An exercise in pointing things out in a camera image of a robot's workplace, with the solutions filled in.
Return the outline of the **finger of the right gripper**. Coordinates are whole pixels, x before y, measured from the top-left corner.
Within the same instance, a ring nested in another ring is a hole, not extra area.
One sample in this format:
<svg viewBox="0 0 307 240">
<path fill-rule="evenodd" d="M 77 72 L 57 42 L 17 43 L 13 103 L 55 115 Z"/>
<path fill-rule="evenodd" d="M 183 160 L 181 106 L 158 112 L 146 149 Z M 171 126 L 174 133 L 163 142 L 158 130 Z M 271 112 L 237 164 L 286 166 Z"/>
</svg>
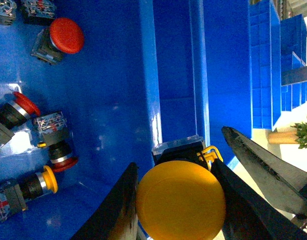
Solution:
<svg viewBox="0 0 307 240">
<path fill-rule="evenodd" d="M 280 159 L 233 127 L 221 132 L 234 155 L 276 209 L 307 218 L 307 172 Z"/>
</svg>

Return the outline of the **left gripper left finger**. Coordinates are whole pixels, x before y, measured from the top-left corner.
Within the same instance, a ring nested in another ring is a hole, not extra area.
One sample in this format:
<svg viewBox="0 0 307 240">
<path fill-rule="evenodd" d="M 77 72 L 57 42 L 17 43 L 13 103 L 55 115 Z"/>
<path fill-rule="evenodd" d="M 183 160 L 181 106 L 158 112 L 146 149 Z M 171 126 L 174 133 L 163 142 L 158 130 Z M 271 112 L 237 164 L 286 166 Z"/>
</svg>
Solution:
<svg viewBox="0 0 307 240">
<path fill-rule="evenodd" d="M 135 240 L 138 231 L 138 167 L 131 162 L 72 240 Z"/>
</svg>

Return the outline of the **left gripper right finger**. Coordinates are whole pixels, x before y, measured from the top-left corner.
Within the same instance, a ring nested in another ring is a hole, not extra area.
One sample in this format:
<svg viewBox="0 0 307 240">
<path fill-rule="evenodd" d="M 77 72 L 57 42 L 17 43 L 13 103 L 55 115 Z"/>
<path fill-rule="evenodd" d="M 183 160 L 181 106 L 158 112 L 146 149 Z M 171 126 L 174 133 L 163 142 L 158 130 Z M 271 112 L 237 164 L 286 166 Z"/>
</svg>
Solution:
<svg viewBox="0 0 307 240">
<path fill-rule="evenodd" d="M 226 240 L 307 240 L 293 224 L 238 177 L 221 160 L 211 165 L 225 195 L 222 233 Z"/>
</svg>

